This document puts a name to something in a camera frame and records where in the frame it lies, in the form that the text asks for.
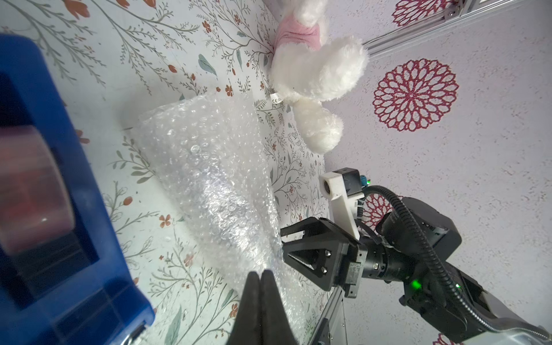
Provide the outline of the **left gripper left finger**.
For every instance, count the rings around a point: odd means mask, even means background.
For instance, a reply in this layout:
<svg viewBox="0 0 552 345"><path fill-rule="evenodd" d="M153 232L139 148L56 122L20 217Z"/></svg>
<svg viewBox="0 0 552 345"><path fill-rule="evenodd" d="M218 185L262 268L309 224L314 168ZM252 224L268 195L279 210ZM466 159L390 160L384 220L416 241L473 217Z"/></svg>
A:
<svg viewBox="0 0 552 345"><path fill-rule="evenodd" d="M241 296L227 345L259 345L262 343L262 317L260 278L256 272L248 274Z"/></svg>

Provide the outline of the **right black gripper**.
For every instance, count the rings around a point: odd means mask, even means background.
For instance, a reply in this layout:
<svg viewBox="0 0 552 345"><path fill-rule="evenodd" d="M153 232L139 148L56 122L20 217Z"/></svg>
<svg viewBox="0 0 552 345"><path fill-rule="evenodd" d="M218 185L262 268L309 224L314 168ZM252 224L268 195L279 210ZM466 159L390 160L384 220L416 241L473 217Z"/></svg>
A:
<svg viewBox="0 0 552 345"><path fill-rule="evenodd" d="M283 241L284 262L324 291L338 286L345 244L357 251L360 262L342 265L340 283L347 298L356 298L362 278L402 282L407 299L427 295L444 299L437 268L455 273L446 260L460 246L454 222L433 208L403 208L386 214L372 231L356 240L328 218L309 217L280 230L282 238L303 232L300 239Z"/></svg>

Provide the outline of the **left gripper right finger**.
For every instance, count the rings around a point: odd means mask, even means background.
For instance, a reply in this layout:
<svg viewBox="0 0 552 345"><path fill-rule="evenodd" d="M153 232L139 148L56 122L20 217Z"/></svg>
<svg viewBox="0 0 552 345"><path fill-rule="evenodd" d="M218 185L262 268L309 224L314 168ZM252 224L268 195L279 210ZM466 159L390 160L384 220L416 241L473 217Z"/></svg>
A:
<svg viewBox="0 0 552 345"><path fill-rule="evenodd" d="M261 338L264 345L297 344L272 271L260 278Z"/></svg>

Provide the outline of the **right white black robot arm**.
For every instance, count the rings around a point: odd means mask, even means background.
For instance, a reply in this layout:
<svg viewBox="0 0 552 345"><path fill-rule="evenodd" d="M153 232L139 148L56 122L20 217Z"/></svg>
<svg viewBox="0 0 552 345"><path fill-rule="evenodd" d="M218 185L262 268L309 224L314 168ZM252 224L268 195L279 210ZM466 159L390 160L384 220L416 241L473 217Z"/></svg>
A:
<svg viewBox="0 0 552 345"><path fill-rule="evenodd" d="M415 198L382 186L364 188L391 205L375 229L361 221L359 238L327 218L310 217L282 228L284 260L322 290L356 298L364 279L400 282L401 305L457 343L550 344L551 334L516 316L473 278L447 262L461 243L454 222Z"/></svg>

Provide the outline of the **blue tape dispenser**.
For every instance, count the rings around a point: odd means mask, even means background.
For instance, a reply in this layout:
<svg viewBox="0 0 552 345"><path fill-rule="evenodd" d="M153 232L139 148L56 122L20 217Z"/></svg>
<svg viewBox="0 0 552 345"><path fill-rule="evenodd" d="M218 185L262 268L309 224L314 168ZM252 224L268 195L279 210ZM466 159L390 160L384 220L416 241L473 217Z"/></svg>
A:
<svg viewBox="0 0 552 345"><path fill-rule="evenodd" d="M137 344L135 285L39 48L1 36L1 343Z"/></svg>

